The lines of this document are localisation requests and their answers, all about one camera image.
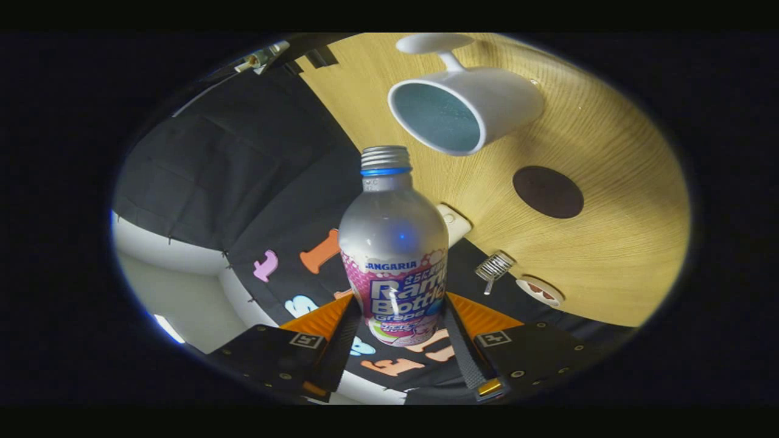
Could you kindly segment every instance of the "white wall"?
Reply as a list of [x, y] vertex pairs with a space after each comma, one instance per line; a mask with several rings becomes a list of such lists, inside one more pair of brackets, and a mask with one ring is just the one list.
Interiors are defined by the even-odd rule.
[[178, 272], [217, 276], [227, 266], [220, 251], [171, 241], [124, 221], [111, 212], [116, 248], [138, 260]]
[[216, 277], [154, 266], [121, 251], [117, 256], [146, 310], [164, 316], [187, 343], [203, 353], [211, 353], [246, 330]]

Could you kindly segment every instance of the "black fabric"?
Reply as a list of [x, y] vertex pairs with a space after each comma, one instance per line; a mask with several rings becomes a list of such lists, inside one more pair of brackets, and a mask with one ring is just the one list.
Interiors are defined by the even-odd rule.
[[351, 146], [301, 78], [283, 69], [246, 72], [138, 143], [118, 179], [113, 208], [158, 235], [222, 251], [337, 144]]

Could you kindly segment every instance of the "wooden surface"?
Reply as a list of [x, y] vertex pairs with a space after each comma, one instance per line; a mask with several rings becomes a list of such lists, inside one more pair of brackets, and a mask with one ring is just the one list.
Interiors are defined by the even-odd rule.
[[[479, 249], [515, 258], [514, 277], [554, 285], [566, 298], [564, 312], [639, 326], [669, 292], [689, 243], [685, 180], [661, 133], [629, 100], [575, 66], [507, 37], [467, 34], [476, 41], [454, 51], [463, 65], [536, 80], [545, 111], [475, 155], [441, 154], [405, 132], [387, 104], [393, 84], [444, 69], [437, 55], [395, 49], [407, 35], [338, 41], [328, 46], [338, 65], [313, 69], [299, 58], [301, 77], [359, 150], [408, 147], [414, 187], [470, 219], [466, 238]], [[512, 177], [529, 165], [571, 178], [584, 195], [582, 212], [555, 219], [526, 205]], [[525, 292], [517, 286], [516, 293]]]

